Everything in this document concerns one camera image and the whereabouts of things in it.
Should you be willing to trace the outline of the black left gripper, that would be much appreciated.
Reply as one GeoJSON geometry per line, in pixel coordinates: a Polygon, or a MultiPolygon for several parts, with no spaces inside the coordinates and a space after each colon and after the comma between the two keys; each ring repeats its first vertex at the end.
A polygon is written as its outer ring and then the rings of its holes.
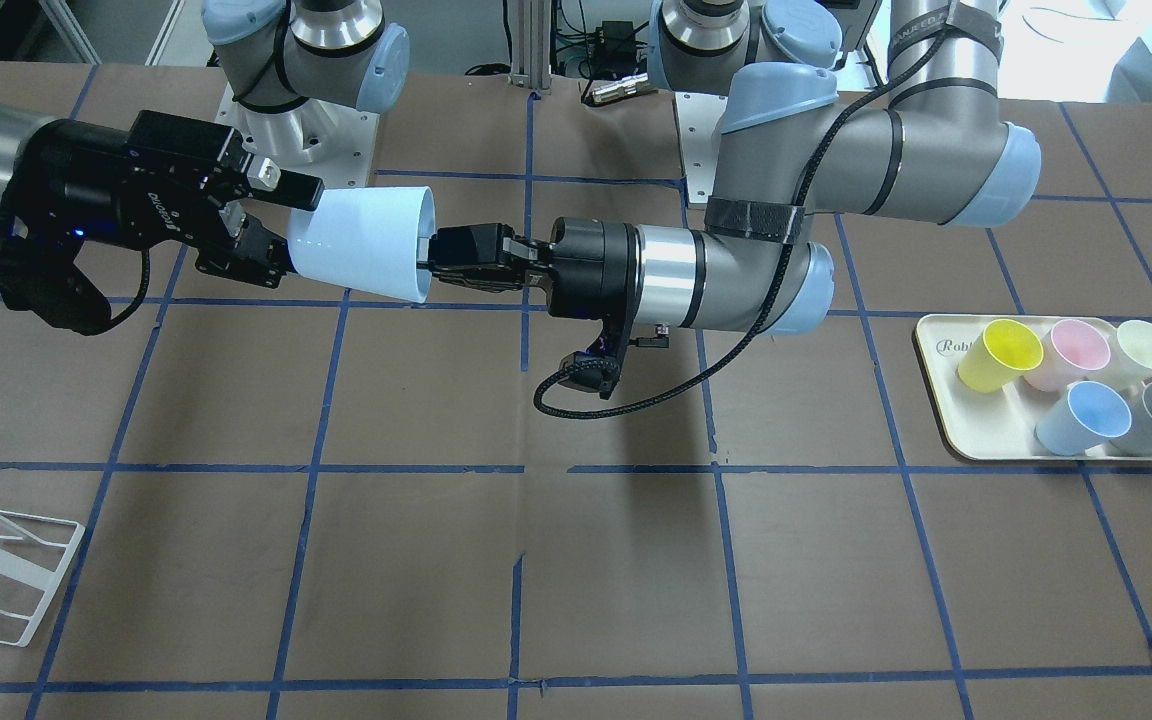
{"type": "Polygon", "coordinates": [[[639,263],[636,225],[594,219],[558,218],[539,250],[507,223],[450,225],[429,240],[429,270],[438,281],[488,293],[538,287],[548,313],[568,319],[631,323],[639,263]]]}

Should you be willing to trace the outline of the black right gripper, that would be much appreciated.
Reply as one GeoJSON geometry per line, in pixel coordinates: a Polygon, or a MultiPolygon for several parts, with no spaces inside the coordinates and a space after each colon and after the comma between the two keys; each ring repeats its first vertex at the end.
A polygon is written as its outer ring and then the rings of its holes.
{"type": "Polygon", "coordinates": [[[88,242],[174,241],[200,273],[275,290],[291,251],[241,200],[314,211],[323,194],[323,179],[247,158],[229,126],[150,109],[128,131],[45,120],[20,137],[0,195],[0,275],[67,275],[88,242]]]}

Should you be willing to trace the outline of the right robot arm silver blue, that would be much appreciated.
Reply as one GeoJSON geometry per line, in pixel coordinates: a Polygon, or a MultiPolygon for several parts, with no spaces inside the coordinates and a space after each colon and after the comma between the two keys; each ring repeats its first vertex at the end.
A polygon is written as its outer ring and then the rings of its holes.
{"type": "Polygon", "coordinates": [[[353,124],[389,111],[410,37],[378,1],[207,1],[227,119],[142,109],[129,129],[0,103],[0,296],[15,310],[105,314],[83,247],[196,252],[202,273],[274,290],[287,275],[393,300],[429,296],[426,188],[325,185],[361,167],[353,124]]]}

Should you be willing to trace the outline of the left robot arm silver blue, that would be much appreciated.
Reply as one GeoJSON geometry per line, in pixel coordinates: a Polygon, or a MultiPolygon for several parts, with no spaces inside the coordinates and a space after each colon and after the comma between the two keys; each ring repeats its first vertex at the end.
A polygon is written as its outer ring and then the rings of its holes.
{"type": "Polygon", "coordinates": [[[998,114],[996,1],[895,1],[890,23],[890,100],[846,118],[833,70],[842,31],[826,6],[657,1],[650,82],[726,100],[704,227],[561,218],[540,241],[462,225],[435,232],[425,268],[483,291],[541,287],[550,314],[611,333],[744,332],[788,250],[763,329],[814,329],[833,297],[831,255],[810,240],[814,214],[996,227],[1041,173],[1033,132],[998,114]]]}

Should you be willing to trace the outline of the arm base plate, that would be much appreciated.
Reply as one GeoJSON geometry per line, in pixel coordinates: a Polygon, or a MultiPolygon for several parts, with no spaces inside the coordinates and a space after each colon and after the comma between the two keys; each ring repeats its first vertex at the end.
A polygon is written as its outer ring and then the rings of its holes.
{"type": "Polygon", "coordinates": [[[257,113],[223,88],[215,122],[237,129],[243,147],[280,169],[321,179],[328,190],[369,184],[381,115],[310,99],[280,114],[257,113]]]}
{"type": "Polygon", "coordinates": [[[679,151],[689,209],[705,209],[717,183],[721,122],[727,97],[681,92],[673,96],[679,151]]]}

